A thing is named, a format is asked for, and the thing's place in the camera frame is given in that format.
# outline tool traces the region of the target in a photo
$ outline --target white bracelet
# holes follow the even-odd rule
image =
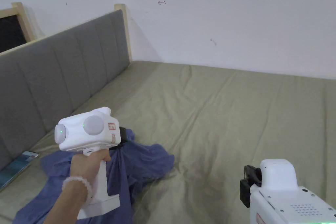
[[[90,183],[86,180],[83,179],[83,177],[68,177],[63,181],[63,186],[62,186],[62,191],[64,190],[65,186],[70,182],[70,181],[80,181],[82,182],[86,189],[87,189],[87,198],[86,198],[86,204],[89,204],[89,202],[92,199],[92,186]]]

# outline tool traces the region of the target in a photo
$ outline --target sticker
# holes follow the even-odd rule
[[[265,224],[265,222],[262,220],[260,215],[257,213],[257,218],[256,218],[257,224]]]
[[[115,124],[109,124],[109,130],[115,130],[116,125]]]

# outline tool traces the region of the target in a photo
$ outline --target white handheld device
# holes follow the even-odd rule
[[[111,117],[108,107],[63,118],[55,127],[55,142],[62,151],[83,152],[89,156],[121,142],[119,122]],[[101,161],[92,200],[79,211],[78,220],[102,215],[117,207],[120,207],[119,195],[108,195],[106,162]]]
[[[240,199],[250,207],[251,224],[336,224],[335,209],[298,186],[294,166],[285,159],[245,166]]]

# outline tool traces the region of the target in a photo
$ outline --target smartphone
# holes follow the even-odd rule
[[[23,172],[39,154],[24,152],[0,171],[0,191]]]

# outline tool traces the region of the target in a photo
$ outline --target gray round knob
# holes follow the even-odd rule
[[[83,128],[88,135],[98,135],[104,129],[104,121],[99,116],[92,115],[85,119]]]
[[[55,127],[55,142],[61,144],[66,137],[66,131],[64,124],[57,124]]]

